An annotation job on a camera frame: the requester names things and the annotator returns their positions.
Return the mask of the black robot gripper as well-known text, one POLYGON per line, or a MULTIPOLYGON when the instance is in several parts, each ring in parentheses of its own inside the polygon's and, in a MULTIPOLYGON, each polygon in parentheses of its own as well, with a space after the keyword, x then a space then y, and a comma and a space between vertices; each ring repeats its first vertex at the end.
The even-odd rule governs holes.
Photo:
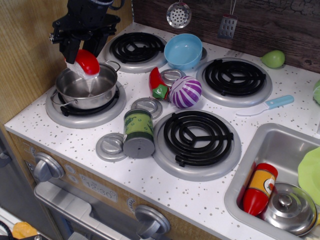
POLYGON ((69 0, 67 14, 52 23, 49 40, 59 44, 59 51, 69 64, 74 64, 80 48, 98 57, 108 37, 116 32, 120 17, 108 14, 112 0, 69 0))

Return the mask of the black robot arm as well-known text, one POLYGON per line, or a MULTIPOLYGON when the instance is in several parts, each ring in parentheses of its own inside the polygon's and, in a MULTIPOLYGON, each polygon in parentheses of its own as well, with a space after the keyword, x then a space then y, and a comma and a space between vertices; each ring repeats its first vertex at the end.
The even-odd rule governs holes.
POLYGON ((69 64, 76 61, 82 48, 98 57, 108 37, 116 32, 116 25, 121 19, 108 14, 108 9, 119 10, 123 7, 113 6, 112 0, 69 0, 67 14, 52 23, 53 32, 49 35, 52 44, 59 44, 59 51, 69 64))

